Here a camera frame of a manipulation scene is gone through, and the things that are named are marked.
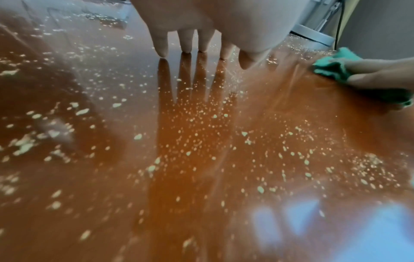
wooden table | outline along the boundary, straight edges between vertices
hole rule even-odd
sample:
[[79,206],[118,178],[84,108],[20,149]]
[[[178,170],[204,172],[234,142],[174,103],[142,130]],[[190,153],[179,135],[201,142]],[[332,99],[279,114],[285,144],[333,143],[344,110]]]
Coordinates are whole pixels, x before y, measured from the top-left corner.
[[219,34],[160,60],[92,4],[0,4],[2,262],[414,261],[412,107],[294,36],[248,71]]

